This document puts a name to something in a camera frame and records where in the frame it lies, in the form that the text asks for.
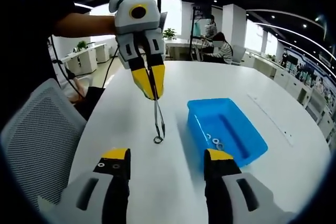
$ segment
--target chair backrest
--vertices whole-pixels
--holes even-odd
[[[42,83],[1,132],[7,163],[26,197],[60,201],[86,121],[54,79]]]
[[[232,51],[233,51],[232,62],[240,63],[244,56],[246,48],[238,46],[238,45],[234,45],[232,47]]]
[[[306,106],[306,110],[316,122],[318,122],[321,118],[321,114],[326,105],[327,101],[324,96],[318,90],[312,89],[311,97]]]

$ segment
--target camera lens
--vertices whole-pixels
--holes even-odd
[[[136,7],[132,10],[131,15],[133,18],[143,18],[146,15],[146,9],[142,6]]]

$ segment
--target washer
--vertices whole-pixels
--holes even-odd
[[[218,143],[219,143],[219,139],[217,139],[217,138],[213,138],[213,139],[212,139],[212,142],[213,142],[214,144],[218,144]]]

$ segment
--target striped shirt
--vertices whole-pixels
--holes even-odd
[[[204,47],[214,47],[214,45],[212,44],[212,42],[209,42],[208,40],[204,40],[204,43],[203,43],[203,46]],[[227,63],[227,64],[231,64],[232,62],[232,49],[231,49],[231,46],[229,45],[229,43],[227,42],[224,42],[223,45],[220,47],[219,51],[215,54],[207,54],[209,56],[212,56],[212,57],[216,57],[216,58],[223,58],[224,61]]]
[[[217,34],[217,26],[216,23],[209,24],[205,26],[205,37],[212,39],[214,35]]]

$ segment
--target white pillar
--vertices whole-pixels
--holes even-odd
[[[223,6],[222,33],[231,46],[244,47],[246,10],[234,4]]]
[[[262,44],[261,44],[261,52],[265,53],[267,45],[267,32],[264,30],[262,33]]]

